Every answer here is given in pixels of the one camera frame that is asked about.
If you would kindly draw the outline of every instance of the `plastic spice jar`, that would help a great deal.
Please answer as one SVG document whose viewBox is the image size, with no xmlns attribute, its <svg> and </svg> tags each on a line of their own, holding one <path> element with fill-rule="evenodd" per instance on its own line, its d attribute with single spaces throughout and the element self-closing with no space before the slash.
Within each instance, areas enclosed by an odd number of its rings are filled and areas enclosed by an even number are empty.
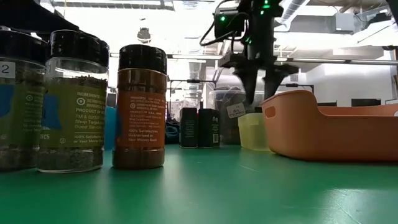
<svg viewBox="0 0 398 224">
<path fill-rule="evenodd" d="M 103 165 L 109 46 L 72 30 L 50 36 L 37 168 L 82 172 Z"/>
<path fill-rule="evenodd" d="M 151 169 L 164 163 L 167 56 L 147 45 L 119 53 L 116 142 L 113 166 Z"/>
<path fill-rule="evenodd" d="M 0 170 L 35 167 L 47 43 L 0 30 Z"/>
</svg>

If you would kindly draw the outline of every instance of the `white tag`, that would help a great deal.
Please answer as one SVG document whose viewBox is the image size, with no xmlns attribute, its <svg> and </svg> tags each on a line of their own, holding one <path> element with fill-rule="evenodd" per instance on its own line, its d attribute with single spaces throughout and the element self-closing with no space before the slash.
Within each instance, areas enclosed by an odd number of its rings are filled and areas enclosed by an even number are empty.
<svg viewBox="0 0 398 224">
<path fill-rule="evenodd" d="M 227 106 L 226 110 L 228 112 L 229 118 L 237 118 L 246 114 L 243 103 Z"/>
<path fill-rule="evenodd" d="M 0 78 L 15 78 L 14 62 L 0 62 Z"/>
</svg>

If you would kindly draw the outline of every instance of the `orange basket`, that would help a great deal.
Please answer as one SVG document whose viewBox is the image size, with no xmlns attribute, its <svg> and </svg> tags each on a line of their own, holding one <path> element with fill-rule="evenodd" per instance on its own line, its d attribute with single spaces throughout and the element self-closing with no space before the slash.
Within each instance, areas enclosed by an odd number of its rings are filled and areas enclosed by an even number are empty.
<svg viewBox="0 0 398 224">
<path fill-rule="evenodd" d="M 307 161 L 398 162 L 398 105 L 318 107 L 312 93 L 297 90 L 269 98 L 262 110 L 274 153 Z"/>
</svg>

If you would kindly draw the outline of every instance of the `black cap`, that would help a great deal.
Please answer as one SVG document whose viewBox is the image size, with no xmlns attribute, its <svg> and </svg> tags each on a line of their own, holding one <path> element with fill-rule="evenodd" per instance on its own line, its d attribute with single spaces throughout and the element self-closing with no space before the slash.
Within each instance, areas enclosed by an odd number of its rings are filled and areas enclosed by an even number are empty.
<svg viewBox="0 0 398 224">
<path fill-rule="evenodd" d="M 70 57 L 109 65 L 109 45 L 99 38 L 74 30 L 57 30 L 51 33 L 49 58 Z"/>
<path fill-rule="evenodd" d="M 19 58 L 45 65 L 47 43 L 21 32 L 0 30 L 0 57 Z"/>
<path fill-rule="evenodd" d="M 167 75 L 167 55 L 164 50 L 142 44 L 124 46 L 119 52 L 119 70 L 143 68 Z"/>
</svg>

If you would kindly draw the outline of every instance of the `green table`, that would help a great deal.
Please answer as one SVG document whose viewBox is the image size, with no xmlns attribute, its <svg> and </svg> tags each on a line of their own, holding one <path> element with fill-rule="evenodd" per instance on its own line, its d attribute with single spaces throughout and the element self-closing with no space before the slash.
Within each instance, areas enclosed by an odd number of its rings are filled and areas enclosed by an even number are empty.
<svg viewBox="0 0 398 224">
<path fill-rule="evenodd" d="M 168 146 L 163 168 L 0 174 L 0 223 L 397 223 L 398 166 Z"/>
</svg>

